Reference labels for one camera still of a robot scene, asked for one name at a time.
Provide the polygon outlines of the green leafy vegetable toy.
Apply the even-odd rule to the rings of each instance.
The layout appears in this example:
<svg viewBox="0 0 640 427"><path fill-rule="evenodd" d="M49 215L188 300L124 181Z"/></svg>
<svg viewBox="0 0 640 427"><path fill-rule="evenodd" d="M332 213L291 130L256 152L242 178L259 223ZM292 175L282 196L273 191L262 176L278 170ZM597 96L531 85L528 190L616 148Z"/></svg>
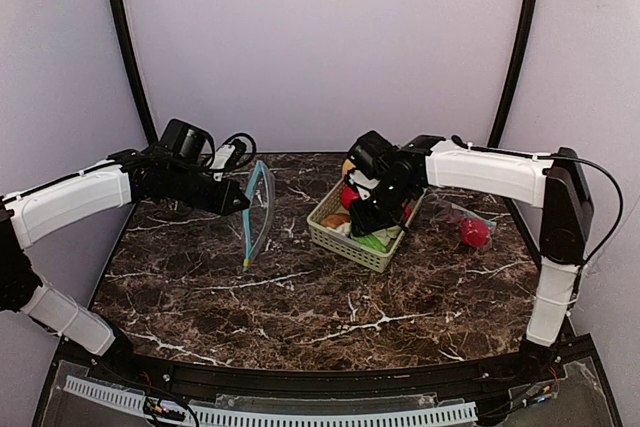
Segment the green leafy vegetable toy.
<svg viewBox="0 0 640 427"><path fill-rule="evenodd" d="M387 247L386 245L381 242L375 235L373 234L369 234L367 236L363 236L363 237L355 237L353 236L352 239L357 242L358 244L369 248L371 250L374 250L376 252L380 252L380 253L386 253L387 252Z"/></svg>

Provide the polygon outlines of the round red fruit toy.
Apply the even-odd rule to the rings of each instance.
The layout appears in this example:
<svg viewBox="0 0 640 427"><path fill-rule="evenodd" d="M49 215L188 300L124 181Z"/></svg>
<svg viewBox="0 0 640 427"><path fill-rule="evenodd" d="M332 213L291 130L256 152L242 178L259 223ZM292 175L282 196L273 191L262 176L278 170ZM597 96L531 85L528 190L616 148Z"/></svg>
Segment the round red fruit toy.
<svg viewBox="0 0 640 427"><path fill-rule="evenodd" d="M340 196L340 201L341 201L341 205L342 207L349 211L350 210L350 206L352 204L352 202L354 200L359 200L360 199L360 195L358 192L354 191L351 187L349 186L345 186L341 196Z"/></svg>

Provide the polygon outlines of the yellow peach toy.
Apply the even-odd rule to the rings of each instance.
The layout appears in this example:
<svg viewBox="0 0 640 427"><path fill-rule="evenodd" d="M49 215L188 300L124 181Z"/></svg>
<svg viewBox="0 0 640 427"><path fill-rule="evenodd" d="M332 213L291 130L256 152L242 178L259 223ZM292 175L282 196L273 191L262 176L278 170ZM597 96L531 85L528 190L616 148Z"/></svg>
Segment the yellow peach toy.
<svg viewBox="0 0 640 427"><path fill-rule="evenodd" d="M354 164L349 159L346 159L342 165L342 177L345 177L353 168Z"/></svg>

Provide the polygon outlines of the clear zip bag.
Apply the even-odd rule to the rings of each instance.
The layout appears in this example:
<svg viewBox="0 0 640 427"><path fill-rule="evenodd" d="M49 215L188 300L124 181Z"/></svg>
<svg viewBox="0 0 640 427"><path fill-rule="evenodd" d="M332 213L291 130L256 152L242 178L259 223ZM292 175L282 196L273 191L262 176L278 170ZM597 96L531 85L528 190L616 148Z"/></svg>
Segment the clear zip bag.
<svg viewBox="0 0 640 427"><path fill-rule="evenodd" d="M437 232L477 251L487 251L492 247L497 227L495 221L446 200L431 201L429 212L429 224Z"/></svg>
<svg viewBox="0 0 640 427"><path fill-rule="evenodd" d="M275 216L275 178L262 160L256 162L245 196L249 200L249 207L242 211L245 241L243 271L248 272L266 245Z"/></svg>

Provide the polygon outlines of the white green cabbage toy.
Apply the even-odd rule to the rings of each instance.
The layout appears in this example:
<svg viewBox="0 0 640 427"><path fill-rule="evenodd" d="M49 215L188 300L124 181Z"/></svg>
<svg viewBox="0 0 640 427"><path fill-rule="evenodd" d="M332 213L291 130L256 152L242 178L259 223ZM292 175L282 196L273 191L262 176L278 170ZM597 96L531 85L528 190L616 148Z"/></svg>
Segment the white green cabbage toy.
<svg viewBox="0 0 640 427"><path fill-rule="evenodd" d="M394 243L396 239L403 232L403 229L399 226L393 226L386 229L381 229L373 233L373 236L383 245L388 246L390 243Z"/></svg>

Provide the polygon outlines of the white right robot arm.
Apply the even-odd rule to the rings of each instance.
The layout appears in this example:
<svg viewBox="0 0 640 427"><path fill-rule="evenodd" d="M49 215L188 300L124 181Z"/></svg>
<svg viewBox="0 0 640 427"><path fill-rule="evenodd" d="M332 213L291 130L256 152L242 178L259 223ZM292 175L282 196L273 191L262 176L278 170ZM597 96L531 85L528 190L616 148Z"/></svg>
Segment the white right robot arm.
<svg viewBox="0 0 640 427"><path fill-rule="evenodd" d="M431 189L462 191L503 204L511 219L526 204L539 211L536 261L539 276L525 342L550 347L577 300L584 269L617 231L617 216L593 248L587 244L595 213L586 169L611 183L622 203L615 177L571 148L527 153L475 145L458 136L419 135L394 145L371 130L346 155L351 168L344 184L357 197L350 202L351 233L362 238L388 227L404 228L408 205Z"/></svg>

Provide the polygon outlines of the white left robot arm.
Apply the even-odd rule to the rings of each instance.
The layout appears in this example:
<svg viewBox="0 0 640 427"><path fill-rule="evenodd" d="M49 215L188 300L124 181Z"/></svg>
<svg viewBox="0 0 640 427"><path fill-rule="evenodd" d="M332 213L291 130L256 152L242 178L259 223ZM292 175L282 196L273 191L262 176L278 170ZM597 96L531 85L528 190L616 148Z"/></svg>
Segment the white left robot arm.
<svg viewBox="0 0 640 427"><path fill-rule="evenodd" d="M36 273L26 251L62 228L97 213L142 200L175 200L227 216L250 201L229 178L256 156L257 144L236 133L221 145L205 130L179 119L160 139L126 149L93 166L1 199L1 308L22 313L98 357L127 338L97 314Z"/></svg>

